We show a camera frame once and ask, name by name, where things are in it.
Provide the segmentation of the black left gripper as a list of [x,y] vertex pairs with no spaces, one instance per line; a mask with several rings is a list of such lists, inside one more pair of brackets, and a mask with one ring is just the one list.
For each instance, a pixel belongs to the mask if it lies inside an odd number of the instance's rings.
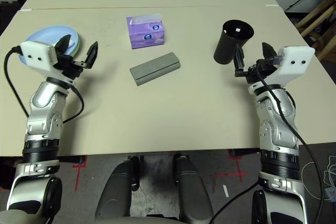
[[69,47],[71,35],[61,37],[54,45],[57,55],[57,62],[54,68],[60,70],[61,73],[71,80],[75,80],[81,75],[83,69],[91,69],[98,55],[98,42],[95,41],[87,51],[87,57],[84,62],[74,61],[73,57],[66,54]]

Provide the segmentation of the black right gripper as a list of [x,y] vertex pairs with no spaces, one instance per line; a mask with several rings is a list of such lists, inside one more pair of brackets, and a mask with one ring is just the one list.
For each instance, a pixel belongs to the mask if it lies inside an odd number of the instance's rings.
[[250,66],[248,70],[245,71],[243,49],[239,44],[236,44],[233,58],[235,77],[245,77],[247,83],[253,84],[261,79],[265,79],[277,70],[274,66],[274,60],[277,57],[277,53],[270,44],[262,42],[261,45],[264,59],[258,59],[254,65]]

